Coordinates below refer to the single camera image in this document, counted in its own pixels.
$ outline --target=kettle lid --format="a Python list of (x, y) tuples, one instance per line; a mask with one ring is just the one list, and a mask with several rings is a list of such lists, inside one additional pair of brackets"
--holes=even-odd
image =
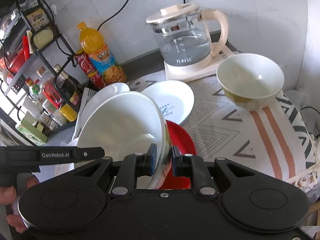
[(159, 12), (149, 16), (146, 22), (149, 24), (161, 23), (171, 18), (196, 11), (199, 8), (197, 3), (176, 4), (161, 9)]

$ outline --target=orange juice bottle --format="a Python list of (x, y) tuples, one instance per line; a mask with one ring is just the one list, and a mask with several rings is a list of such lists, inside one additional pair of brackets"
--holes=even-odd
[(115, 61), (108, 45), (105, 43), (100, 32), (93, 28), (88, 28), (85, 22), (78, 24), (80, 32), (80, 44), (84, 52), (99, 73), (109, 85), (115, 82), (126, 82), (127, 76), (120, 65)]

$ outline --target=metal bolt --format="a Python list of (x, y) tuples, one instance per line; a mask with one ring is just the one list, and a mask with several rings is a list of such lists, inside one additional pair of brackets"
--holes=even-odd
[(115, 195), (125, 195), (128, 193), (128, 189), (126, 187), (115, 187), (112, 189), (112, 193)]
[(164, 192), (160, 194), (160, 197), (169, 197), (169, 194)]
[(216, 190), (212, 187), (203, 187), (200, 189), (200, 193), (203, 195), (213, 195), (216, 193)]

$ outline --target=tablecloth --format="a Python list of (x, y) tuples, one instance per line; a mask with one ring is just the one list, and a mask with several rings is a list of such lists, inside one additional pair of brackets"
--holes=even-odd
[[(162, 70), (129, 82), (129, 87), (142, 91), (164, 80)], [(282, 91), (270, 106), (248, 112), (225, 97), (216, 76), (188, 85), (195, 94), (195, 105), (181, 126), (205, 161), (225, 157), (306, 192), (316, 184), (319, 157), (313, 138)]]

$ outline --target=hand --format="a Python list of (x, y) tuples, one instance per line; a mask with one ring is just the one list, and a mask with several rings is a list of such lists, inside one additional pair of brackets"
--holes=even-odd
[[(27, 179), (27, 188), (30, 188), (36, 184), (38, 184), (39, 181), (37, 177), (32, 176), (31, 178)], [(2, 205), (10, 205), (12, 204), (17, 197), (17, 192), (14, 186), (5, 188), (0, 187), (0, 204)], [(23, 223), (22, 217), (20, 215), (7, 215), (7, 221), (10, 226), (15, 227), (16, 231), (18, 233), (23, 233), (27, 230), (25, 224)]]

